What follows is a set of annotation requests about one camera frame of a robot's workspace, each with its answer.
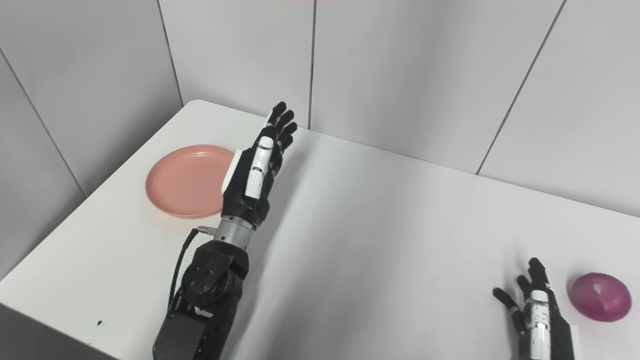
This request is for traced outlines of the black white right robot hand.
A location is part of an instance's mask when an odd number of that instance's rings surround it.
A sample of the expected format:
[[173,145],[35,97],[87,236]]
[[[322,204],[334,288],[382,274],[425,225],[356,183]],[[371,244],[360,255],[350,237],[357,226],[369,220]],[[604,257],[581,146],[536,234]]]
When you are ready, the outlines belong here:
[[514,325],[515,333],[518,336],[518,360],[532,360],[531,356],[531,331],[530,325],[533,323],[531,306],[534,303],[532,293],[540,291],[546,293],[549,305],[550,320],[550,358],[551,360],[574,360],[575,351],[572,337],[572,330],[569,322],[564,319],[558,307],[556,295],[551,288],[550,280],[547,276],[546,267],[542,262],[532,257],[528,260],[528,276],[519,275],[516,284],[522,292],[524,298],[523,307],[503,289],[495,287],[493,296],[500,301],[510,314],[510,319]]

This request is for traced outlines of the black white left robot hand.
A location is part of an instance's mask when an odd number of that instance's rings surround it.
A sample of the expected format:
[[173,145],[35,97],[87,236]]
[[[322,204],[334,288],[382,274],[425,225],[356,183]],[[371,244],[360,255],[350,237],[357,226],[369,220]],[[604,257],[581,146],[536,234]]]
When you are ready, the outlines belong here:
[[253,230],[265,221],[275,178],[298,129],[294,118],[294,111],[280,101],[270,111],[251,146],[235,153],[222,192],[223,217],[247,221]]

